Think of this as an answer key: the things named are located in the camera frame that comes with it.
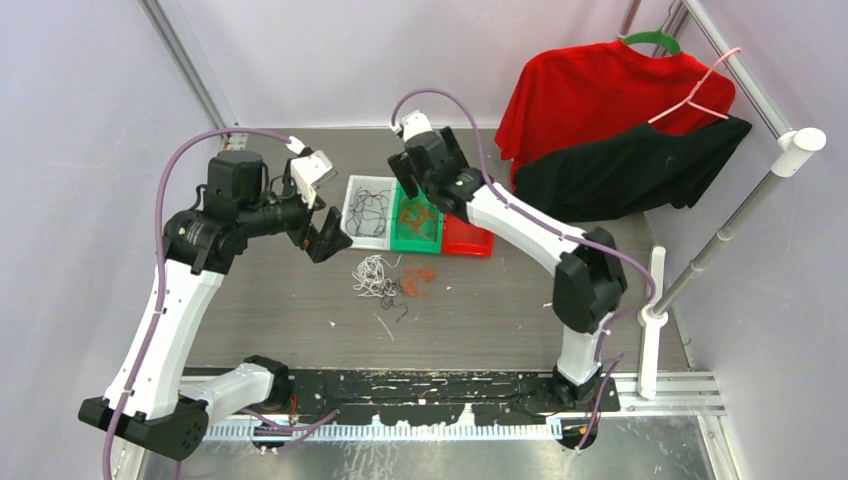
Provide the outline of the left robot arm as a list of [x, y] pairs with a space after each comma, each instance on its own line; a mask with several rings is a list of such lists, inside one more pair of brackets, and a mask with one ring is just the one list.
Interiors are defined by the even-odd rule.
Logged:
[[322, 227], [313, 214], [317, 188], [334, 174], [329, 158], [306, 149], [288, 160], [280, 191], [262, 157], [223, 151], [208, 165], [195, 204], [163, 227], [164, 257], [125, 361], [106, 392], [85, 399], [81, 422], [164, 457], [182, 461], [207, 428], [248, 407], [277, 413], [291, 403], [288, 367], [261, 355], [196, 386], [181, 382], [201, 320], [235, 258], [251, 239], [286, 234], [311, 261], [350, 247], [342, 215], [329, 208]]

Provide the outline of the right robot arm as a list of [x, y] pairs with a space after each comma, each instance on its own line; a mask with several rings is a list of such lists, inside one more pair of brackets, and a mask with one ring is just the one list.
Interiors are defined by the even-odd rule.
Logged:
[[507, 241], [551, 274], [552, 308], [563, 325], [552, 393], [565, 409], [582, 409], [600, 390], [599, 343], [627, 290], [612, 235], [558, 223], [513, 197], [468, 164], [448, 127], [393, 130], [403, 150], [388, 164], [408, 197], [424, 194], [440, 212]]

